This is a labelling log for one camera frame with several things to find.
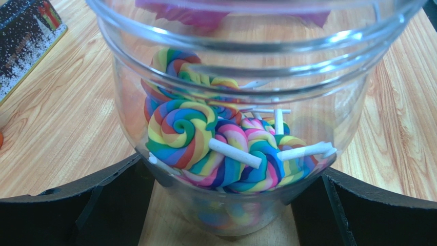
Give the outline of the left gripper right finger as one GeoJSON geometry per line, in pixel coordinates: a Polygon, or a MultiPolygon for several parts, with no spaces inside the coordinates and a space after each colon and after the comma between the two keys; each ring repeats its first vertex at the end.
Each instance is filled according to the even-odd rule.
{"type": "Polygon", "coordinates": [[[327,169],[291,204],[301,245],[436,245],[436,203],[327,169]]]}

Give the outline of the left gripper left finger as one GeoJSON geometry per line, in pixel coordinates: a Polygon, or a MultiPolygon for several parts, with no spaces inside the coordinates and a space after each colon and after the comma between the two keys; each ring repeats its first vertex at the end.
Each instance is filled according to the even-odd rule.
{"type": "Polygon", "coordinates": [[[38,195],[1,199],[1,245],[138,245],[154,178],[133,155],[38,195]]]}

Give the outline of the clear plastic jar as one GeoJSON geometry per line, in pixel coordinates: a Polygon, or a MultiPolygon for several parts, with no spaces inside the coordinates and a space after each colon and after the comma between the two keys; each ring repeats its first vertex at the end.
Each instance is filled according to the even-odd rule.
{"type": "Polygon", "coordinates": [[[122,129],[191,223],[242,236],[348,147],[369,80],[423,1],[281,1],[323,27],[240,10],[211,32],[135,1],[88,1],[114,57],[122,129]]]}

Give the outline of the purple plastic scoop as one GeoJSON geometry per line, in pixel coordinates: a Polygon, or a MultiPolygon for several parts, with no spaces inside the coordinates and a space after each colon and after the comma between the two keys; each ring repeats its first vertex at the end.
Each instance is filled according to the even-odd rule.
{"type": "Polygon", "coordinates": [[[155,19],[177,21],[198,30],[217,30],[226,16],[247,10],[254,14],[294,17],[323,27],[330,10],[310,10],[307,6],[281,1],[135,1],[135,6],[156,14],[155,19]]]}

